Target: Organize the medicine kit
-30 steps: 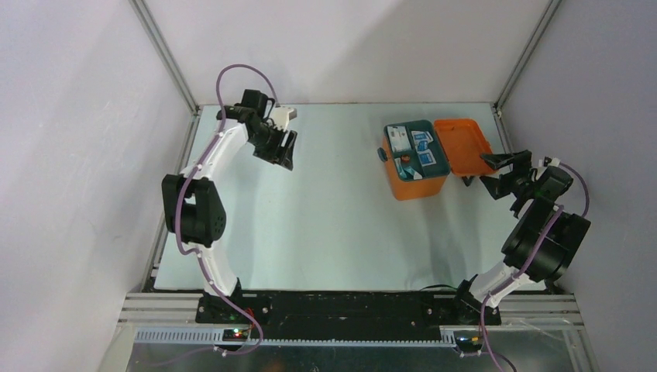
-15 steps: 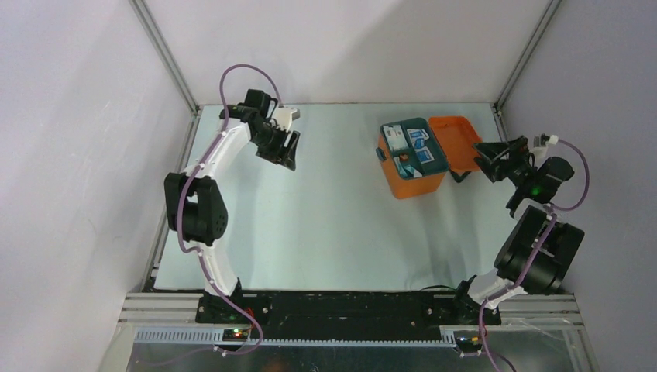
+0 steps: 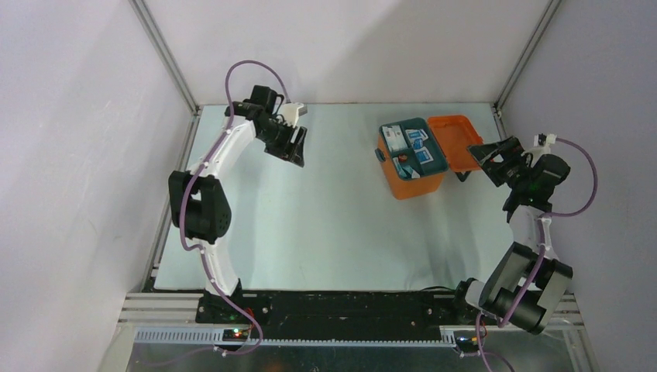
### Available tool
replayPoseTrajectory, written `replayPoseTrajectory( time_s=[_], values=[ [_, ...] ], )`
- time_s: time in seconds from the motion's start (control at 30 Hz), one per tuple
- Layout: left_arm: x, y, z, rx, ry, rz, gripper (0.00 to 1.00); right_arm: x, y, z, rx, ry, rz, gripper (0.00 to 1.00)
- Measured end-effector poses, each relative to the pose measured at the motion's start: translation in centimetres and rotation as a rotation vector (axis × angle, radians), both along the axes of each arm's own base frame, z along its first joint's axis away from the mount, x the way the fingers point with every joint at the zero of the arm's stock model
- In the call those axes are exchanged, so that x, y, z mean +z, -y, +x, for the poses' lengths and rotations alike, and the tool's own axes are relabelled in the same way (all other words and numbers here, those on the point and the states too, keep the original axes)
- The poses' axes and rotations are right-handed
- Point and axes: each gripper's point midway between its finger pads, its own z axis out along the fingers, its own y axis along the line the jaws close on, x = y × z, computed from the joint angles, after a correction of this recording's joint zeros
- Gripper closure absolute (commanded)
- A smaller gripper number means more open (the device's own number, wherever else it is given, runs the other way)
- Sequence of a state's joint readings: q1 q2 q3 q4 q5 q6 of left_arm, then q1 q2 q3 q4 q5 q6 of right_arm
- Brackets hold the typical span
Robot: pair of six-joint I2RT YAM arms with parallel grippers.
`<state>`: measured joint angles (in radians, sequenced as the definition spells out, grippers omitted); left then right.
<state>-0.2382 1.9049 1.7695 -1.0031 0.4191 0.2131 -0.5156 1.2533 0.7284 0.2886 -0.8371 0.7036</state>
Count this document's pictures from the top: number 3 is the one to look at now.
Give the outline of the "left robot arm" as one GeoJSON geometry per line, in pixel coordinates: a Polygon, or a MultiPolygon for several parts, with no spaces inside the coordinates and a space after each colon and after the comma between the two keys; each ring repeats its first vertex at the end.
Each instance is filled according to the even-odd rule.
{"type": "Polygon", "coordinates": [[[205,290],[221,296],[215,313],[225,322],[239,321],[245,302],[233,294],[240,280],[225,240],[232,209],[222,180],[255,140],[263,143],[265,153],[303,167],[307,129],[298,122],[307,111],[305,104],[257,85],[249,98],[227,106],[220,132],[207,154],[168,178],[171,217],[181,245],[200,256],[205,290]]]}

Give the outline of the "teal bandage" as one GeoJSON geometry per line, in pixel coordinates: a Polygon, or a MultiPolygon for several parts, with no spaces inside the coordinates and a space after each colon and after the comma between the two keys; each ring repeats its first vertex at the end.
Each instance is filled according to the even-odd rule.
{"type": "Polygon", "coordinates": [[[408,156],[406,154],[399,154],[392,158],[392,162],[401,179],[415,179],[419,175],[416,170],[408,163],[408,156]]]}

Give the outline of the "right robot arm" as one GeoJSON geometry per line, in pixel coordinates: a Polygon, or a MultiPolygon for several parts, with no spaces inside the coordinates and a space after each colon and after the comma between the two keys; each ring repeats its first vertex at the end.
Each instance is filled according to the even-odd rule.
{"type": "Polygon", "coordinates": [[[450,304],[457,322],[470,324],[483,312],[500,327],[512,324],[538,335],[565,294],[573,269],[554,254],[549,199],[571,168],[551,152],[555,141],[540,135],[529,150],[514,136],[467,146],[494,185],[511,190],[502,209],[514,241],[486,281],[471,277],[459,283],[450,304]]]}

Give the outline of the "teal divided tray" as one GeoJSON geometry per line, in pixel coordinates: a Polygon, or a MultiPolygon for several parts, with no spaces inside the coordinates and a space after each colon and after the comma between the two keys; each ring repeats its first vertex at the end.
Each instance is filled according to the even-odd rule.
{"type": "Polygon", "coordinates": [[[393,179],[395,180],[400,180],[400,181],[414,181],[414,180],[419,180],[421,178],[426,178],[430,176],[434,176],[437,174],[442,174],[445,173],[446,171],[449,170],[449,164],[446,159],[446,155],[443,153],[442,148],[440,147],[435,135],[433,132],[430,130],[428,121],[426,119],[416,117],[412,119],[405,119],[397,122],[391,122],[388,124],[383,124],[378,128],[378,139],[380,140],[379,145],[377,146],[377,149],[375,150],[376,157],[379,161],[379,163],[383,165],[388,165],[392,167],[392,174],[393,174],[393,179]],[[408,143],[408,148],[406,150],[402,151],[397,151],[394,153],[391,153],[388,148],[386,141],[384,139],[384,135],[382,133],[382,126],[388,126],[388,125],[399,125],[404,131],[404,137],[408,143]],[[414,148],[411,144],[410,141],[408,140],[405,130],[406,129],[423,129],[427,134],[428,134],[428,139],[424,141],[423,146],[426,146],[432,153],[432,156],[434,157],[434,160],[431,163],[427,164],[420,164],[414,154],[414,148]],[[415,179],[401,179],[399,178],[397,171],[394,167],[394,164],[392,162],[392,158],[399,155],[399,154],[406,154],[408,156],[408,163],[416,170],[418,173],[419,177],[415,179]]]}

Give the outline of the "blue alcohol wipe packet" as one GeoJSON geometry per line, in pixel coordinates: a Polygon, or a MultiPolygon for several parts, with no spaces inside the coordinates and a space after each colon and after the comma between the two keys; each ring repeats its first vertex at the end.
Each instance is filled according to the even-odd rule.
{"type": "Polygon", "coordinates": [[[428,134],[423,129],[406,129],[405,134],[414,148],[422,147],[428,139],[428,134]]]}

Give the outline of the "orange medicine kit box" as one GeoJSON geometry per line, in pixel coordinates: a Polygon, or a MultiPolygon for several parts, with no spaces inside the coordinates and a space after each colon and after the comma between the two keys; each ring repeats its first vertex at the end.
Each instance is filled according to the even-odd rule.
{"type": "Polygon", "coordinates": [[[397,200],[437,191],[453,173],[464,182],[480,166],[467,148],[483,138],[464,115],[415,117],[383,124],[375,154],[397,200]]]}

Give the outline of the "blue white sachet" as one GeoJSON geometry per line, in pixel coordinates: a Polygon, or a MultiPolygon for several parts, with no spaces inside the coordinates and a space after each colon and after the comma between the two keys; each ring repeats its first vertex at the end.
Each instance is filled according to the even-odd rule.
{"type": "Polygon", "coordinates": [[[408,143],[404,137],[404,131],[399,125],[382,126],[382,133],[391,153],[406,150],[408,143]]]}

